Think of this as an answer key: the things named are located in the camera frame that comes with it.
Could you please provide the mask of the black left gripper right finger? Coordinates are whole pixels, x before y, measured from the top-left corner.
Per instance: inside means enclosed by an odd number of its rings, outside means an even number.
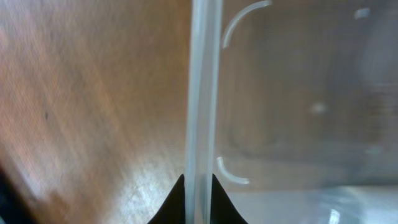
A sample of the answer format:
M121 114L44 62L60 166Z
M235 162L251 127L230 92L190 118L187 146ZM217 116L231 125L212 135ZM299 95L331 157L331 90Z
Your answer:
M239 214L216 175L212 175L211 224L248 224Z

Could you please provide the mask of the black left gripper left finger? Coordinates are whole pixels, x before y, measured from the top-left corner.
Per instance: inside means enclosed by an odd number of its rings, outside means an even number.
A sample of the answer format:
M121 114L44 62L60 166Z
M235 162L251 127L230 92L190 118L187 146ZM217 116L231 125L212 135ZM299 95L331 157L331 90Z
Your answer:
M148 224L185 224L185 186L181 174Z

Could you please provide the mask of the clear plastic container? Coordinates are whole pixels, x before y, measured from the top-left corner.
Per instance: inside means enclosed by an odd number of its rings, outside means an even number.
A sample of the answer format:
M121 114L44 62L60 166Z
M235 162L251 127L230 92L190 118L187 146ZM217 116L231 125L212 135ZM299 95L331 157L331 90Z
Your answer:
M397 1L193 1L185 212L397 222Z

